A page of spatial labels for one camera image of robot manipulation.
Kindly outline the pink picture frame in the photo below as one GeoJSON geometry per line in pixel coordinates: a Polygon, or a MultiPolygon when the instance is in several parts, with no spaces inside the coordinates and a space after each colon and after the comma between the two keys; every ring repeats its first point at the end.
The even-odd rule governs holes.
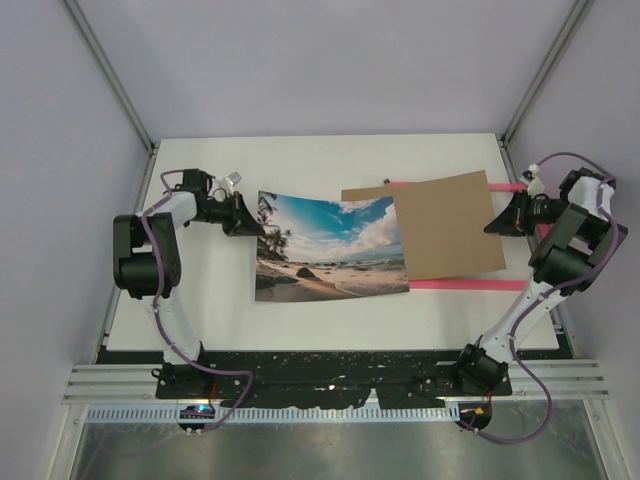
{"type": "Polygon", "coordinates": [[[506,248],[506,273],[478,274],[475,276],[458,276],[435,278],[433,275],[423,277],[430,272],[428,266],[429,252],[422,252],[420,233],[427,233],[426,223],[416,215],[410,217],[418,223],[411,227],[404,218],[398,220],[398,230],[402,239],[402,249],[406,260],[406,272],[411,290],[465,290],[465,291],[521,291],[527,283],[529,267],[527,262],[531,255],[530,247],[525,244],[524,237],[502,237],[506,248]]]}

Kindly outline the brown frame backing board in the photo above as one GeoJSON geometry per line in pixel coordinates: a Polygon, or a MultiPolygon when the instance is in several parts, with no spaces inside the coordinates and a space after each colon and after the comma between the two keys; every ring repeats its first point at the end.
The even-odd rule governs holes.
{"type": "Polygon", "coordinates": [[[484,227],[495,218],[486,173],[349,189],[341,200],[392,197],[411,281],[504,270],[501,239],[484,227]]]}

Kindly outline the beach photo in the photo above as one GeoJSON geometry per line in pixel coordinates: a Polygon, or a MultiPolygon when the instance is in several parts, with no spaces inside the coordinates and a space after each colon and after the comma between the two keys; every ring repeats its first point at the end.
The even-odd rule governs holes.
{"type": "Polygon", "coordinates": [[[333,202],[261,191],[255,300],[314,302],[407,293],[391,197],[333,202]]]}

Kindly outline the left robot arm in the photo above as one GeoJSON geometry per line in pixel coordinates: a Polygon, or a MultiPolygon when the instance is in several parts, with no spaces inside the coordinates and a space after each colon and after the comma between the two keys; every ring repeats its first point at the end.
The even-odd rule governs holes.
{"type": "Polygon", "coordinates": [[[160,180],[163,192],[157,202],[114,218],[112,242],[115,285],[142,306],[163,344],[162,364],[152,371],[158,392],[201,398],[222,376],[243,377],[249,390],[251,372],[206,363],[203,342],[180,298],[177,233],[192,223],[219,225],[228,237],[258,237],[264,229],[236,190],[241,181],[237,172],[218,178],[197,168],[177,169],[162,173],[160,180]]]}

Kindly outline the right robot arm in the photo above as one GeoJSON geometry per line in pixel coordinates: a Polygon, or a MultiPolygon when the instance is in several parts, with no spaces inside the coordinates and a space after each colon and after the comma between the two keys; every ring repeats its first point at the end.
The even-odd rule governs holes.
{"type": "Polygon", "coordinates": [[[587,168],[572,170],[559,196],[543,192],[532,166],[527,188],[515,192],[505,209],[484,227],[506,237],[548,233],[533,251],[531,277],[502,318],[462,350],[452,367],[454,386],[465,394],[493,391],[507,377],[522,341],[540,319],[569,296],[588,289],[628,234],[611,212],[616,180],[587,168]]]}

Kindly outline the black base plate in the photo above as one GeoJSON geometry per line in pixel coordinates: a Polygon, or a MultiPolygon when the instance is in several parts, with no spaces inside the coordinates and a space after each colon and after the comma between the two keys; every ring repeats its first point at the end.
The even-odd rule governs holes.
{"type": "Polygon", "coordinates": [[[437,406],[445,397],[483,397],[446,351],[205,352],[208,372],[168,363],[152,370],[159,399],[216,400],[224,407],[342,410],[375,395],[383,408],[437,406]]]}

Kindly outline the left aluminium frame post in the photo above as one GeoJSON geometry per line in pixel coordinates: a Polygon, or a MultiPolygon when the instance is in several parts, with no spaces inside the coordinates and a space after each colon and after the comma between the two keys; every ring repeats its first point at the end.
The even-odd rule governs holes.
{"type": "Polygon", "coordinates": [[[99,72],[104,78],[106,84],[114,95],[116,102],[121,108],[131,128],[135,132],[138,140],[142,144],[144,150],[148,154],[152,154],[154,150],[154,141],[143,121],[138,114],[134,103],[128,95],[116,69],[114,68],[107,51],[103,47],[98,35],[96,34],[91,22],[85,14],[80,3],[75,0],[61,0],[61,6],[69,16],[71,23],[78,32],[79,37],[88,49],[93,61],[95,62],[99,72]]]}

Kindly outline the aluminium frame post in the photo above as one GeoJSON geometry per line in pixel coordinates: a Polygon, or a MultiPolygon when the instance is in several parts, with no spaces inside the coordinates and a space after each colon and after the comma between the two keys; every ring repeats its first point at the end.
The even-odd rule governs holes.
{"type": "Polygon", "coordinates": [[[91,22],[85,14],[80,3],[75,0],[61,0],[61,6],[69,16],[71,23],[78,32],[79,37],[88,49],[93,61],[95,62],[99,72],[104,78],[106,84],[114,95],[116,102],[121,108],[131,128],[135,132],[138,140],[142,144],[144,150],[148,154],[152,154],[154,150],[154,141],[143,121],[138,114],[134,103],[128,95],[116,69],[114,68],[107,51],[103,47],[98,35],[96,34],[91,22]]]}
{"type": "Polygon", "coordinates": [[[575,0],[571,3],[567,14],[552,37],[542,61],[511,115],[504,132],[499,135],[499,142],[504,149],[508,149],[513,143],[517,133],[559,66],[594,4],[594,0],[575,0]]]}

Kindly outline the right aluminium frame post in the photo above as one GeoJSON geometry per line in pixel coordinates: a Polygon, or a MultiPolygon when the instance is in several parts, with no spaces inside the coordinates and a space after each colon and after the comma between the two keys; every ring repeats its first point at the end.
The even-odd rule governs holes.
{"type": "Polygon", "coordinates": [[[594,4],[594,0],[575,0],[571,3],[567,14],[552,37],[542,61],[511,115],[504,132],[499,135],[499,142],[504,149],[508,149],[513,143],[517,133],[559,66],[594,4]]]}

